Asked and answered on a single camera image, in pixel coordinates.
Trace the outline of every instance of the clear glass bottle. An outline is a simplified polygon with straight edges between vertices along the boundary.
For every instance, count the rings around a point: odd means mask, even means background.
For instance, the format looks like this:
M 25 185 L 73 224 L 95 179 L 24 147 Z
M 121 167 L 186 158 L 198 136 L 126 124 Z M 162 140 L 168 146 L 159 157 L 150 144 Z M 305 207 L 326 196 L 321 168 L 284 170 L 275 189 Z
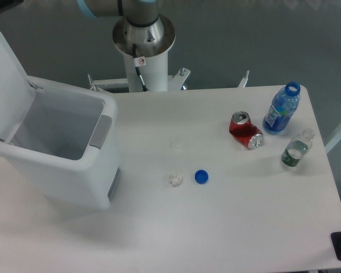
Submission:
M 295 167 L 305 154 L 312 148 L 314 131 L 305 129 L 302 134 L 292 138 L 282 154 L 284 164 Z

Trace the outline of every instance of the table surface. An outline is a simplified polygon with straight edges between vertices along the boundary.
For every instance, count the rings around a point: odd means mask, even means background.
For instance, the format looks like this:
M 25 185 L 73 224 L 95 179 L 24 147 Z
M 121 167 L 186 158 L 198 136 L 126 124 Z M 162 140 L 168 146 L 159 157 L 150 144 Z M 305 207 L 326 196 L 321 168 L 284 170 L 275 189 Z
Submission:
M 280 88 L 114 94 L 123 165 L 106 211 L 47 198 L 0 158 L 0 273 L 341 267 L 330 239 L 341 203 L 306 89 L 285 131 L 265 133 L 262 147 L 248 151 L 228 132 L 241 110 L 262 129 Z M 313 148 L 286 168 L 281 153 L 308 127 Z M 194 181 L 198 169 L 207 184 Z M 168 183 L 172 170 L 179 187 Z

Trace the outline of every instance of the bottle cap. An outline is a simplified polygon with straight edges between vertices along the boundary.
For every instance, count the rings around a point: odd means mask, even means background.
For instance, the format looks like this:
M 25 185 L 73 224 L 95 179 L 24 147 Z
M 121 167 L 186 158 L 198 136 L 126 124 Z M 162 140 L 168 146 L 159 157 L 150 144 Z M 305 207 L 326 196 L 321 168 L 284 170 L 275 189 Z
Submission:
M 209 174 L 202 170 L 202 169 L 199 169 L 195 174 L 194 174 L 194 179 L 196 180 L 196 182 L 198 184 L 205 184 L 208 179 L 209 179 Z
M 291 81 L 289 84 L 285 86 L 285 93 L 291 97 L 295 97 L 301 91 L 301 86 L 299 83 L 295 81 Z

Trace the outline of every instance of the red can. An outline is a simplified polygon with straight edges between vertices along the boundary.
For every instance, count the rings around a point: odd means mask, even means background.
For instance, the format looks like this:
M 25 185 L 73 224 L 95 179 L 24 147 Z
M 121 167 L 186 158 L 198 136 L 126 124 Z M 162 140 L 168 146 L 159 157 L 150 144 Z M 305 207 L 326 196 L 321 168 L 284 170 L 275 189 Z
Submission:
M 263 144 L 263 132 L 251 123 L 249 114 L 244 111 L 232 115 L 229 132 L 249 150 L 258 148 Z

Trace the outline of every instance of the trash bin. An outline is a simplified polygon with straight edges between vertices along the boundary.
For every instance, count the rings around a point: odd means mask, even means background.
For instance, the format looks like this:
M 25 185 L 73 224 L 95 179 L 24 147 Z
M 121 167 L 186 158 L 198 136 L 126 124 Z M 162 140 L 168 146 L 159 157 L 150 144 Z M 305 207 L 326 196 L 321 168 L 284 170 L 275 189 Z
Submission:
M 28 76 L 0 32 L 0 156 L 45 195 L 110 206 L 117 111 L 110 95 Z

